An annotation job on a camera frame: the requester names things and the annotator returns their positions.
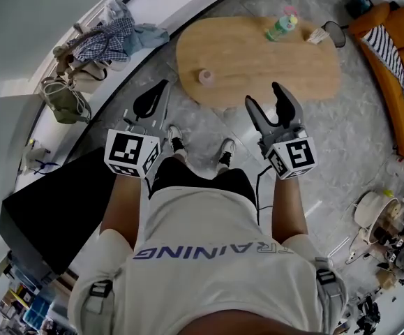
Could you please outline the green plastic bottle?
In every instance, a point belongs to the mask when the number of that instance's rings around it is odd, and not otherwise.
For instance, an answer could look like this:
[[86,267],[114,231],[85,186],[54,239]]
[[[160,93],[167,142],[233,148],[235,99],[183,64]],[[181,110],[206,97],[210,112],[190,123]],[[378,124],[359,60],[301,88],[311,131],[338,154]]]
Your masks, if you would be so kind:
[[273,42],[276,42],[281,36],[293,31],[298,24],[298,14],[296,8],[287,6],[284,9],[283,15],[276,23],[265,32],[265,37]]

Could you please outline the pink cup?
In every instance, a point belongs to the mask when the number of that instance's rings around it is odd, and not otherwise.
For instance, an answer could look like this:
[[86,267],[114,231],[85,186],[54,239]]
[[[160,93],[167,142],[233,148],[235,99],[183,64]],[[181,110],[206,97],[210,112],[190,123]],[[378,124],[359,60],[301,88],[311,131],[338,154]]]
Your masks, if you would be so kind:
[[198,81],[203,86],[212,86],[215,81],[214,74],[207,69],[202,69],[198,74]]

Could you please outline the blue denim cloth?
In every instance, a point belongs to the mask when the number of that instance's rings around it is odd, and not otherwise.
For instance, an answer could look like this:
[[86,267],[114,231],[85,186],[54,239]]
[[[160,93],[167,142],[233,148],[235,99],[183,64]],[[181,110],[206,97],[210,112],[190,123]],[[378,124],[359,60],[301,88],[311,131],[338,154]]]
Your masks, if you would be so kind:
[[123,41],[123,49],[128,57],[143,49],[154,49],[168,43],[170,35],[166,29],[154,24],[136,24]]

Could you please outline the olive green bag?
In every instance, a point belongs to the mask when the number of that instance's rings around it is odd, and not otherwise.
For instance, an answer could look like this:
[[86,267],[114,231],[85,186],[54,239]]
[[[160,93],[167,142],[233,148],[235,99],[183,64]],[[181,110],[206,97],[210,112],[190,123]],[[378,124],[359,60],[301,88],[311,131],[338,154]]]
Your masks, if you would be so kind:
[[40,82],[41,96],[60,124],[88,124],[91,107],[84,96],[60,77],[46,77]]

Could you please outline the person's right white shoe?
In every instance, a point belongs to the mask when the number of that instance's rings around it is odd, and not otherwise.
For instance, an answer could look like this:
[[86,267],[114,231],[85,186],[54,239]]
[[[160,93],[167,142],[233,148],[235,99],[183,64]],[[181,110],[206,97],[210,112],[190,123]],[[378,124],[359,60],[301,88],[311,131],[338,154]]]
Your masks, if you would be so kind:
[[229,168],[236,152],[236,143],[233,139],[224,140],[220,149],[220,158],[218,159],[218,167]]

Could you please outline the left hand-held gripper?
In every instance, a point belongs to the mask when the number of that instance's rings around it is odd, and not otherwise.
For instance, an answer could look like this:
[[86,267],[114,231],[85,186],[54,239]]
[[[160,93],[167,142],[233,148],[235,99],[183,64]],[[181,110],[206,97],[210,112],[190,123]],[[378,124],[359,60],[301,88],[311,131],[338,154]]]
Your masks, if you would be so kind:
[[104,161],[113,173],[143,179],[157,161],[166,138],[170,90],[170,82],[161,80],[134,101],[135,120],[124,118],[109,129]]

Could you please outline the white round fan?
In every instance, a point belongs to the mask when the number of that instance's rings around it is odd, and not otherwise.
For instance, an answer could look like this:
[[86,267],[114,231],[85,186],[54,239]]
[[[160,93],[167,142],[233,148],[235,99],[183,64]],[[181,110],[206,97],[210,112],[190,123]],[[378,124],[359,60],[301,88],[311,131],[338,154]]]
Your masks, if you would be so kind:
[[401,212],[402,204],[390,191],[367,192],[354,211],[359,237],[367,244],[378,242],[393,228]]

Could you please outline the person's black shorts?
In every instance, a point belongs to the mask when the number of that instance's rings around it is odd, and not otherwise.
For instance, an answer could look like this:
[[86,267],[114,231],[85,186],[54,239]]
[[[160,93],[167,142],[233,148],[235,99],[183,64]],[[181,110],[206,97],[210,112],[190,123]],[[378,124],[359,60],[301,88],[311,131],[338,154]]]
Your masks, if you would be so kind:
[[149,198],[154,193],[172,186],[214,188],[229,191],[244,196],[255,207],[257,206],[253,187],[245,172],[239,168],[228,169],[224,173],[216,175],[213,179],[205,179],[197,176],[175,157],[167,157],[157,169]]

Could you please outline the person's right forearm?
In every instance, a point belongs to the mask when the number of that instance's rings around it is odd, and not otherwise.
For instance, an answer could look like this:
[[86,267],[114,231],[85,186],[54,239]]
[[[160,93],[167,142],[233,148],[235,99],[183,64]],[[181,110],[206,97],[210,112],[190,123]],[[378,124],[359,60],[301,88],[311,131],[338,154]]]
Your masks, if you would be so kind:
[[293,236],[308,234],[297,177],[276,180],[271,233],[272,237],[279,244],[282,244]]

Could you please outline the white plastic bag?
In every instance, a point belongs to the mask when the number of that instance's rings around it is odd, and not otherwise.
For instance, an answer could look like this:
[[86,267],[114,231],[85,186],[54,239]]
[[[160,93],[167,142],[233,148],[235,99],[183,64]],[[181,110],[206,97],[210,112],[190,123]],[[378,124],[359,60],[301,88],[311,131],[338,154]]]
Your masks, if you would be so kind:
[[50,150],[35,139],[29,139],[22,152],[20,174],[47,174],[60,164],[51,161]]

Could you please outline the black television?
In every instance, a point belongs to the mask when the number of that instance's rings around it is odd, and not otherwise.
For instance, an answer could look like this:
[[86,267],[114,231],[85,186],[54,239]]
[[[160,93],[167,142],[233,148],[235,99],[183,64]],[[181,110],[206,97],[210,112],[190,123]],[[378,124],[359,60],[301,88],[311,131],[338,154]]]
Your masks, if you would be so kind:
[[105,162],[99,148],[3,200],[0,235],[25,272],[39,283],[65,272],[102,221],[117,174],[140,171]]

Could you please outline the person's white t-shirt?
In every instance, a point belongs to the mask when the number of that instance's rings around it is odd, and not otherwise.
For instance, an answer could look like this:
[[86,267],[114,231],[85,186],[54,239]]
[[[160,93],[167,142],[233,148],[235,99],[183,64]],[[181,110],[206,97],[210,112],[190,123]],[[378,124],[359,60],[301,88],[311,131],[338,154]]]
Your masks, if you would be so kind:
[[68,304],[79,335],[177,335],[219,311],[245,311],[332,333],[347,304],[342,278],[306,235],[265,235],[244,196],[169,187],[150,201],[144,242],[129,255],[100,235]]

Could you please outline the black and white striped blanket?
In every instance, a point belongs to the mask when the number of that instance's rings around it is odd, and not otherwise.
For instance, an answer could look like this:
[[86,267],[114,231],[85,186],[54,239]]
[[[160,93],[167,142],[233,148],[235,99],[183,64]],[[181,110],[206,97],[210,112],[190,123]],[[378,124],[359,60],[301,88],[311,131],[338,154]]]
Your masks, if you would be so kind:
[[404,96],[404,65],[384,25],[373,27],[361,38],[361,41],[398,80]]

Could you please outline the wooden coffee table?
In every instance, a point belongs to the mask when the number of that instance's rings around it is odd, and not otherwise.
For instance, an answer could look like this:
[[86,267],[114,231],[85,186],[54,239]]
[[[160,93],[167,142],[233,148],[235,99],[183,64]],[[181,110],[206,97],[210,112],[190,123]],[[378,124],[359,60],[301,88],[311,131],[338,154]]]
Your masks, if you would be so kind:
[[[188,26],[177,41],[179,80],[186,94],[206,107],[225,109],[275,101],[272,82],[283,85],[298,101],[333,98],[340,89],[341,68],[332,39],[318,45],[306,40],[318,26],[299,20],[280,40],[267,40],[273,17],[213,17]],[[203,86],[198,74],[207,69],[214,84]]]

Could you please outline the checkered cloth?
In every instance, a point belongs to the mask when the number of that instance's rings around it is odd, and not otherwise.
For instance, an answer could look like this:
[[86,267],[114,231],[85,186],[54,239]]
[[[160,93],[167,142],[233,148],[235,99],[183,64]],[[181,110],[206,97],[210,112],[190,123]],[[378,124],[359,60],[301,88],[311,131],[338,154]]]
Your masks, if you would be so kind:
[[115,19],[68,41],[68,46],[73,49],[72,55],[81,62],[126,62],[129,57],[124,51],[124,40],[132,34],[133,27],[131,17]]

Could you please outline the person's left white shoe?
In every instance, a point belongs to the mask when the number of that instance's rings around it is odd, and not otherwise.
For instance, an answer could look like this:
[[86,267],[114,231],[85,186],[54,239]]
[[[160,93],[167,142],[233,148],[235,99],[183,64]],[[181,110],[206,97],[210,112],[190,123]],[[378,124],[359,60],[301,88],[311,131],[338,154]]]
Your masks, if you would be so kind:
[[182,134],[177,126],[172,124],[169,125],[167,138],[175,154],[180,153],[181,155],[184,155],[186,153],[186,148],[183,143]]

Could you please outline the teal item on black box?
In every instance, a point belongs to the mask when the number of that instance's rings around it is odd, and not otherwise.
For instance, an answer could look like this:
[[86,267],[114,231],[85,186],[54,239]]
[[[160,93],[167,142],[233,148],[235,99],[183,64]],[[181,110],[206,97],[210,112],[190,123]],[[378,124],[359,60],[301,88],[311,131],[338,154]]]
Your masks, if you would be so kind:
[[350,0],[346,5],[346,11],[353,18],[357,19],[363,14],[370,11],[373,7],[371,0]]

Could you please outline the orange sofa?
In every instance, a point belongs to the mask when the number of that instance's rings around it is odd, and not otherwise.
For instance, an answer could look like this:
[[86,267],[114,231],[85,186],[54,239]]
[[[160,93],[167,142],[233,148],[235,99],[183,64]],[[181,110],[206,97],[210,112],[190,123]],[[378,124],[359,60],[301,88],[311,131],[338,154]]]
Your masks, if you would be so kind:
[[[390,12],[400,7],[393,8],[395,3],[383,2],[378,4],[367,13],[358,17],[349,26],[349,32],[357,39],[369,64],[371,65],[375,78],[381,88],[382,95],[387,104],[387,108],[394,127],[396,145],[398,153],[404,157],[404,96],[403,90],[398,80],[389,72],[389,70],[379,61],[379,59],[368,49],[361,41],[361,38],[373,27],[385,23]],[[404,48],[398,49],[401,61],[404,65]]]

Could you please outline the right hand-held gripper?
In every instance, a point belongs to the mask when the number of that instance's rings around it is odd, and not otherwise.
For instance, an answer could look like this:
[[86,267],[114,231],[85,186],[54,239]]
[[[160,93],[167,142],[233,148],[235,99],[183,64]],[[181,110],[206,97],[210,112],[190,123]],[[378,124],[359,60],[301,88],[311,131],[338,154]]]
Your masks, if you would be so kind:
[[272,82],[276,96],[278,122],[270,122],[263,109],[251,96],[245,97],[246,110],[258,133],[262,136],[258,145],[279,179],[299,177],[317,166],[317,152],[313,138],[302,125],[290,127],[302,118],[302,108],[296,98],[283,85]]

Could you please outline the white tote bag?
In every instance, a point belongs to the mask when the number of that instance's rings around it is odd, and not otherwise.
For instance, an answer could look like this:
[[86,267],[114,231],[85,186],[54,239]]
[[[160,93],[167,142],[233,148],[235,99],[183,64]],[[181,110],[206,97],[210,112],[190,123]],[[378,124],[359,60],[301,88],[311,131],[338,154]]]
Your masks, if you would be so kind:
[[107,70],[94,61],[82,63],[71,55],[68,65],[68,79],[72,89],[78,92],[93,94],[107,78]]

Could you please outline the person's left forearm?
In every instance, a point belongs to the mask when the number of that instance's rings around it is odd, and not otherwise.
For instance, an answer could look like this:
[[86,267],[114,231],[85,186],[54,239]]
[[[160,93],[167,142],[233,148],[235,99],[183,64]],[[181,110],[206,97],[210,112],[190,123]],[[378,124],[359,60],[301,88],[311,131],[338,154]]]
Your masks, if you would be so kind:
[[131,254],[140,224],[142,182],[139,178],[117,176],[100,225],[100,235],[109,235],[119,243],[119,250]]

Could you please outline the small white striped packet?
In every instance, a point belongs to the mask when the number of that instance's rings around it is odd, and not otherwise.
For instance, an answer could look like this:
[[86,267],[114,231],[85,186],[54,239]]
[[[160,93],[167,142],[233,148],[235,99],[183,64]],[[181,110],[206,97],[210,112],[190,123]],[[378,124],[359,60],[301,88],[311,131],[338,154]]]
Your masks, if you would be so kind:
[[306,41],[308,43],[318,45],[319,43],[321,43],[323,40],[327,39],[328,37],[329,37],[329,33],[320,27],[320,28],[317,28],[314,31],[312,31]]

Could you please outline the person's white shoe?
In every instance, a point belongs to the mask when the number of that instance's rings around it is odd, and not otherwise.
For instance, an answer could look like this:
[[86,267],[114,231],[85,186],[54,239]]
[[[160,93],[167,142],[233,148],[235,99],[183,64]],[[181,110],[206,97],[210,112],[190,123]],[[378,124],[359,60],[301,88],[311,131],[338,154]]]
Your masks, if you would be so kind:
[[183,143],[182,134],[177,126],[172,124],[169,125],[167,138],[175,154],[180,153],[181,155],[184,155],[186,153],[186,148]]
[[224,140],[220,149],[220,158],[218,159],[218,167],[229,168],[236,152],[236,143],[233,139]]

